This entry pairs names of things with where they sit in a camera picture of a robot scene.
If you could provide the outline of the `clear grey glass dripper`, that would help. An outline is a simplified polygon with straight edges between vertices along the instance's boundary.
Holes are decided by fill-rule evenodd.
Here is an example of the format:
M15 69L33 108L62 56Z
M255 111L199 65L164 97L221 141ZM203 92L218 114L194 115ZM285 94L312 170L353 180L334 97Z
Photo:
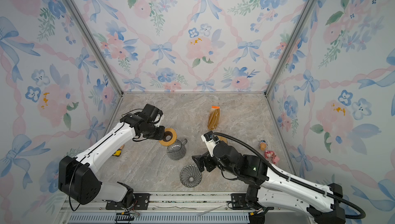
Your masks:
M202 180L202 173L195 165L186 165L180 171L180 181L187 188L197 187Z

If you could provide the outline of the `clear grey glass pitcher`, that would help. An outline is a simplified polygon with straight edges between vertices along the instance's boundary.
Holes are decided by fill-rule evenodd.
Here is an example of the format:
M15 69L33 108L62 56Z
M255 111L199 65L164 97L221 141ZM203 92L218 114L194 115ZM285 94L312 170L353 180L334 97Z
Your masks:
M177 139L172 145L168 146L167 156L173 161L184 158L186 154L185 145L187 144L187 142L187 139L183 139L181 141Z

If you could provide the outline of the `brown paper coffee filter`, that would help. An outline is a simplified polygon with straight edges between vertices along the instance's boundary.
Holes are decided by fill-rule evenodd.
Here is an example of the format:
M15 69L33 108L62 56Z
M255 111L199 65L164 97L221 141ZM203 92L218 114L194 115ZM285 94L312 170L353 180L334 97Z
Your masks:
M226 138L224 138L224 137L222 137L222 136L218 136L218 138L219 138L220 141L223 141L223 142L225 142L226 144L228 143L228 140L227 140Z

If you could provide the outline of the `orange coffee filter packet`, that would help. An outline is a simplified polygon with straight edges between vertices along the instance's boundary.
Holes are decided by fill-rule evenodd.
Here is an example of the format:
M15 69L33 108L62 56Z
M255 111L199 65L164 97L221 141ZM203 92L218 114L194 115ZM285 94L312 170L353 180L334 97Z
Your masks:
M209 130L214 130L218 127L219 121L220 121L220 107L219 106L212 106L209 112L209 118L208 118L208 125L207 128Z

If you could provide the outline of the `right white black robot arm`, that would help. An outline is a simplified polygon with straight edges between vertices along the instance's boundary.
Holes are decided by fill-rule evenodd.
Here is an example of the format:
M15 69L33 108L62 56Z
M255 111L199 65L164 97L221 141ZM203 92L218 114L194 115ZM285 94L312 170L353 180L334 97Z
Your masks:
M289 173L279 176L276 166L265 164L256 155L243 155L223 141L211 140L206 144L206 153L192 156L197 168L201 172L218 168L247 184L245 202L256 214L280 208L305 214L317 224L346 223L345 210L328 196L332 187L305 180L294 183Z

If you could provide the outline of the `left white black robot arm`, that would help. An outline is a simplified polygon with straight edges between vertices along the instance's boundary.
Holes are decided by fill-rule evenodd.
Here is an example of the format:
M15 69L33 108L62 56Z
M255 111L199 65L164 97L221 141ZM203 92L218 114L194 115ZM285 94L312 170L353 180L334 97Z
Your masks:
M59 163L58 189L69 200L86 205L93 200L112 201L124 209L134 203L134 190L121 182L100 181L96 174L104 163L126 142L162 140L165 127L161 120L163 112L146 104L143 109L133 110L120 119L119 123L102 139L75 157L65 156Z

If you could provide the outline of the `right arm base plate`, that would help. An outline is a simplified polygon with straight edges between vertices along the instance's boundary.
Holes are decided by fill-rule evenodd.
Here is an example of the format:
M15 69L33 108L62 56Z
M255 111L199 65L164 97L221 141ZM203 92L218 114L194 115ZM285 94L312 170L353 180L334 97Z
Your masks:
M232 210L255 210L256 197L248 193L232 193L228 207Z

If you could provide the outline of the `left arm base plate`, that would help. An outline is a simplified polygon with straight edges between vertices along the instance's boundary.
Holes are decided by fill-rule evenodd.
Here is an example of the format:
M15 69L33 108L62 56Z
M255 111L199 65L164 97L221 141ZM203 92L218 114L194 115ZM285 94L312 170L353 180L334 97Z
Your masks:
M106 210L147 210L150 196L149 193L134 193L120 202L108 201Z

